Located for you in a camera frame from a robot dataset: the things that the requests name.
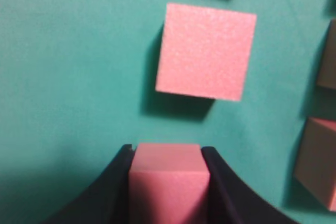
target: foam cube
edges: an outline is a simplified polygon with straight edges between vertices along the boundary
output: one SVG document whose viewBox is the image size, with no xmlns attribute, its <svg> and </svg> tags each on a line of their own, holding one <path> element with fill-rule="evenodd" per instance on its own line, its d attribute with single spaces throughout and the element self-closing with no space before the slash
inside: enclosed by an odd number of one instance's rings
<svg viewBox="0 0 336 224">
<path fill-rule="evenodd" d="M 336 211 L 336 122 L 307 120 L 295 177 L 330 211 Z"/>
<path fill-rule="evenodd" d="M 209 178 L 199 145 L 139 144 L 129 171 L 130 223 L 204 224 Z"/>
<path fill-rule="evenodd" d="M 336 89 L 336 19 L 330 23 L 317 84 Z"/>
<path fill-rule="evenodd" d="M 257 16 L 169 3 L 156 91 L 240 101 Z"/>
</svg>

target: green cloth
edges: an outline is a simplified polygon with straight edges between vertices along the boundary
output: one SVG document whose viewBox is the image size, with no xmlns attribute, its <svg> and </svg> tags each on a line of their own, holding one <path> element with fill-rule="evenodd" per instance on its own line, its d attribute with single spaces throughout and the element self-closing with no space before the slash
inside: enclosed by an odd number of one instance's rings
<svg viewBox="0 0 336 224">
<path fill-rule="evenodd" d="M 258 15 L 241 103 L 154 92 L 167 2 Z M 44 219 L 88 186 L 122 144 L 139 142 L 215 146 L 287 215 L 335 223 L 291 176 L 307 113 L 336 118 L 335 92 L 314 88 L 335 5 L 0 0 L 0 223 Z M 312 99 L 320 104 L 313 112 Z"/>
</svg>

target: foam texture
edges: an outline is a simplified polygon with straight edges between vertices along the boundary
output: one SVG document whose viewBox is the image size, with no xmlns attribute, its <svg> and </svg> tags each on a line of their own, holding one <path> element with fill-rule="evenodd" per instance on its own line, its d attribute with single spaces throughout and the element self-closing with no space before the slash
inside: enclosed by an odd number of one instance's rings
<svg viewBox="0 0 336 224">
<path fill-rule="evenodd" d="M 336 211 L 336 122 L 308 119 L 295 177 L 330 211 Z"/>
<path fill-rule="evenodd" d="M 330 23 L 317 84 L 336 89 L 336 19 Z"/>
<path fill-rule="evenodd" d="M 199 145 L 139 144 L 129 172 L 130 222 L 206 223 L 209 179 Z"/>
<path fill-rule="evenodd" d="M 240 101 L 257 16 L 169 3 L 156 90 Z"/>
</svg>

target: block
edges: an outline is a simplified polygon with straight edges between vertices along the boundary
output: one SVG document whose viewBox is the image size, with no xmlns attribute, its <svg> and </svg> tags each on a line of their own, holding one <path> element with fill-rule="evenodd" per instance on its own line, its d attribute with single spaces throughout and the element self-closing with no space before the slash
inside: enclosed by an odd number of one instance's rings
<svg viewBox="0 0 336 224">
<path fill-rule="evenodd" d="M 336 211 L 336 122 L 309 118 L 295 177 L 330 211 Z"/>
<path fill-rule="evenodd" d="M 319 86 L 336 89 L 336 19 L 329 26 L 326 46 L 323 52 L 321 69 L 317 84 Z"/>
<path fill-rule="evenodd" d="M 206 223 L 209 179 L 199 145 L 139 144 L 129 171 L 130 223 Z"/>
<path fill-rule="evenodd" d="M 257 16 L 169 3 L 156 91 L 240 101 Z"/>
</svg>

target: brown cube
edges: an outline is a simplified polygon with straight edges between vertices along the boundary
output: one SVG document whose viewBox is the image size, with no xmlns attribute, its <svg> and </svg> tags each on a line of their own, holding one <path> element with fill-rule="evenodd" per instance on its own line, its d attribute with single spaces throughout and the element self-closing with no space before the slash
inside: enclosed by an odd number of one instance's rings
<svg viewBox="0 0 336 224">
<path fill-rule="evenodd" d="M 330 211 L 336 211 L 336 122 L 307 120 L 295 177 Z"/>
<path fill-rule="evenodd" d="M 336 89 L 336 19 L 330 23 L 317 84 L 325 88 Z"/>
</svg>

